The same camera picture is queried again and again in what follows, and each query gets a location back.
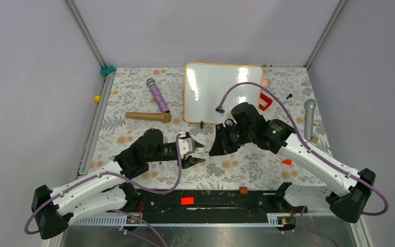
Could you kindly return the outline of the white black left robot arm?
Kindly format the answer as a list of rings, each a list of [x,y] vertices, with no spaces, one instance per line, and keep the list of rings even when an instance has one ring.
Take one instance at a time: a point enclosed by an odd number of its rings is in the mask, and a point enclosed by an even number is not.
[[[174,142],[164,143],[161,130],[148,129],[106,165],[88,175],[53,189],[46,185],[38,187],[24,231],[46,240],[97,213],[122,208],[134,211],[139,205],[137,188],[159,195],[171,193],[179,185],[184,169],[204,161],[193,157],[203,147],[189,132],[180,132]],[[177,162],[178,175],[172,188],[150,189],[132,180],[147,172],[150,163],[163,161]]]

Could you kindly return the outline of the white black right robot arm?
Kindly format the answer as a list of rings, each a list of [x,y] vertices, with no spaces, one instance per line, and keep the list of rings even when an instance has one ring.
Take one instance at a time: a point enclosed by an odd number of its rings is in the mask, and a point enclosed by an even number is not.
[[[358,222],[372,194],[371,187],[376,179],[372,170],[351,168],[309,146],[293,127],[279,119],[266,120],[247,102],[235,106],[231,114],[232,118],[215,126],[210,156],[232,154],[241,146],[253,143],[293,161],[325,183],[322,189],[281,185],[279,195],[274,198],[279,211],[287,212],[293,206],[301,206],[299,199],[305,198],[310,207],[328,208],[346,222]]]

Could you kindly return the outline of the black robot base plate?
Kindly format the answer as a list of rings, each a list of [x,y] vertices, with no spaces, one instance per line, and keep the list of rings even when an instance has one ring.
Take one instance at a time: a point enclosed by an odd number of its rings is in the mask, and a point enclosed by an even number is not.
[[[182,197],[194,197],[193,205],[181,205]],[[120,209],[122,212],[145,214],[272,214],[295,217],[302,206],[291,206],[276,191],[249,190],[247,195],[239,190],[175,190],[158,195],[145,190],[137,193]]]

